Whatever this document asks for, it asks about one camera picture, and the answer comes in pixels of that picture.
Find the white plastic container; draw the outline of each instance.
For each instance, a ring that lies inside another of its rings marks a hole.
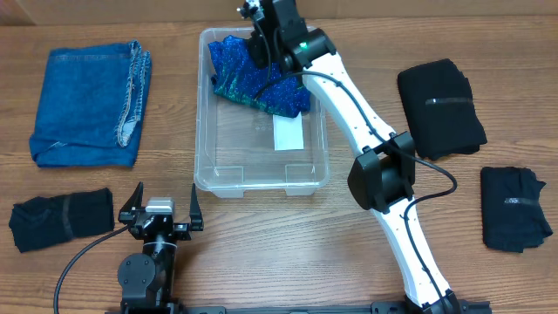
[[[302,150],[276,151],[273,116],[213,93],[215,69],[208,44],[228,35],[249,38],[251,28],[214,28],[200,35],[194,181],[221,198],[245,191],[284,189],[312,195],[330,179],[325,111],[312,97],[303,113]]]

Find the wooden table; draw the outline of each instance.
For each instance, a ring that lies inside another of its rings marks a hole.
[[[330,35],[364,96],[399,131],[407,129],[397,74],[450,58],[470,79],[488,144],[439,161],[458,191],[421,204],[422,227],[439,267],[459,297],[489,300],[495,313],[558,312],[558,237],[507,254],[481,238],[483,166],[530,167],[548,183],[541,204],[558,228],[558,17],[382,18],[315,21]],[[8,228],[11,206],[109,187],[115,210],[138,181],[150,196],[172,196],[187,218],[193,181],[198,40],[207,27],[240,23],[123,24],[0,28],[0,312],[51,313],[67,262],[92,239],[19,254]],[[29,153],[48,51],[137,38],[153,55],[153,81],[139,158],[132,170],[38,169]],[[312,197],[247,193],[221,200],[200,193],[206,230],[182,243],[175,295],[189,306],[231,308],[369,304],[400,300],[404,289],[380,226],[346,186],[353,158],[328,123],[331,180]],[[417,195],[446,178],[418,167]],[[90,253],[65,280],[63,313],[116,310],[122,259],[141,243],[119,235]]]

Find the folded cloth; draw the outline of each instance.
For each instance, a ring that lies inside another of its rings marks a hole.
[[[222,42],[209,44],[209,51],[216,71],[211,79],[216,95],[288,118],[310,110],[310,92],[297,78],[287,78],[272,85],[258,100],[254,100],[266,84],[268,68],[260,70],[256,67],[245,39],[228,36]],[[270,81],[281,76],[279,65],[272,64]]]
[[[523,252],[552,235],[539,196],[545,182],[526,168],[484,167],[480,171],[482,229],[490,249]]]
[[[436,160],[448,154],[473,154],[487,143],[469,80],[451,60],[401,72],[398,87],[420,157]]]
[[[132,167],[140,147],[151,57],[133,40],[51,51],[31,157],[39,167]]]
[[[44,249],[77,237],[114,230],[112,193],[108,188],[15,204],[10,228],[21,253]]]

